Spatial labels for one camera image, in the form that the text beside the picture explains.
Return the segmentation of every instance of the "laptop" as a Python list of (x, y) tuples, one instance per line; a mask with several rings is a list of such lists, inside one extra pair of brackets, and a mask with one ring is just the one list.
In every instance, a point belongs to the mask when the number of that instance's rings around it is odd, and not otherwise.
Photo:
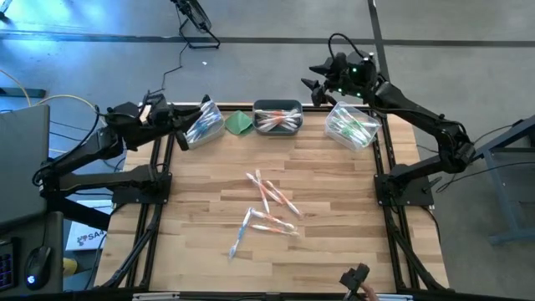
[(0, 229), (43, 215), (32, 176), (48, 157), (48, 105), (0, 114)]

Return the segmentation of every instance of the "keyboard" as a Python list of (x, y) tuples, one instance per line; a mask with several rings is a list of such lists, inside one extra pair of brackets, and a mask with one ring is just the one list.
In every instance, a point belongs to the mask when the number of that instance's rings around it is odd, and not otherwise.
[(17, 286), (15, 261), (13, 258), (15, 242), (11, 238), (0, 240), (0, 291)]

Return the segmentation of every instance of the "computer mouse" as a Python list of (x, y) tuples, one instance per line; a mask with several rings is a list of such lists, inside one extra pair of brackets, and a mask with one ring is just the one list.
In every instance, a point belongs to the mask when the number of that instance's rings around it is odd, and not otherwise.
[(36, 247), (26, 259), (24, 280), (31, 290), (42, 288), (50, 278), (50, 254), (52, 248)]

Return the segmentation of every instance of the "desk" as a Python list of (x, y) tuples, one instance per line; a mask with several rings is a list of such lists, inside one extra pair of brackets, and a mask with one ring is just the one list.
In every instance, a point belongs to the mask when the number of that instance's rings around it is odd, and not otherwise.
[[(373, 151), (353, 152), (326, 137), (325, 117), (306, 113), (303, 128), (292, 137), (227, 132), (195, 150), (176, 148), (150, 290), (345, 293), (340, 276), (362, 262), (371, 269), (367, 282), (376, 291), (395, 291), (385, 220), (375, 200)], [(398, 163), (418, 161), (412, 126), (395, 116), (389, 116), (389, 124)], [(382, 135), (379, 139), (383, 145)], [(125, 169), (148, 164), (151, 150), (144, 145), (129, 152)], [(296, 224), (301, 237), (247, 229), (229, 263), (228, 250), (245, 211), (262, 209), (258, 189), (245, 177), (256, 168), (305, 213), (299, 221), (270, 202), (272, 214)], [(126, 205), (111, 217), (96, 284), (109, 279), (130, 251), (139, 210)], [(421, 208), (406, 211), (416, 254), (447, 286), (435, 224)], [(140, 258), (137, 280), (145, 254)], [(408, 283), (405, 259), (400, 260)]]

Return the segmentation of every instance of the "white pen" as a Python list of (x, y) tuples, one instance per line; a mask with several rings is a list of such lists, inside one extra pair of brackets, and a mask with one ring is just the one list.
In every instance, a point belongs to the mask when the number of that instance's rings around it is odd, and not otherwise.
[[(256, 173), (257, 173), (258, 183), (262, 184), (262, 178), (260, 177), (260, 170), (256, 170)], [(268, 200), (266, 200), (266, 194), (264, 193), (262, 188), (260, 188), (260, 186), (258, 187), (258, 190), (260, 190), (260, 194), (262, 195), (262, 202), (264, 203), (264, 209), (266, 209), (267, 214), (269, 214), (269, 205), (268, 205)]]
[(262, 230), (262, 231), (269, 231), (269, 232), (273, 232), (273, 233), (279, 233), (279, 234), (295, 236), (295, 237), (299, 236), (299, 232), (296, 232), (296, 231), (287, 232), (287, 231), (284, 231), (284, 230), (280, 230), (280, 229), (272, 228), (272, 227), (266, 227), (266, 226), (263, 226), (263, 225), (251, 225), (251, 228), (254, 228), (254, 229), (257, 229), (257, 230)]
[(283, 222), (281, 220), (279, 220), (278, 218), (276, 217), (272, 217), (264, 212), (258, 212), (256, 210), (254, 210), (254, 208), (251, 208), (251, 214), (254, 216), (254, 217), (258, 217), (258, 218), (263, 218), (263, 219), (267, 219), (269, 220), (270, 222), (275, 222), (279, 225), (282, 225), (282, 226), (285, 226), (286, 228), (292, 230), (292, 231), (296, 231), (297, 230), (297, 227), (295, 227), (294, 225), (292, 225), (291, 223), (289, 222)]
[(237, 240), (232, 245), (231, 250), (228, 252), (228, 259), (234, 258), (234, 254), (236, 254), (237, 245), (242, 240), (243, 234), (245, 233), (245, 229), (247, 229), (247, 224), (249, 223), (249, 219), (251, 218), (251, 208), (247, 209), (247, 213), (245, 213), (245, 218), (243, 218), (242, 226), (240, 227), (240, 230), (238, 230), (237, 233)]
[(264, 190), (264, 192), (266, 192), (273, 200), (275, 200), (277, 203), (279, 204), (283, 204), (283, 201), (281, 201), (281, 199), (276, 196), (273, 192), (269, 191), (262, 183), (259, 183), (257, 181), (257, 179), (254, 178), (253, 175), (251, 175), (250, 173), (246, 172), (245, 175), (251, 179), (251, 181), (253, 183), (255, 183), (258, 187), (260, 187), (260, 189)]
[(283, 199), (283, 201), (286, 202), (286, 205), (290, 207), (290, 209), (293, 211), (293, 213), (297, 214), (299, 217), (303, 217), (303, 214), (287, 199), (282, 192), (280, 192), (270, 181), (266, 181), (266, 183)]

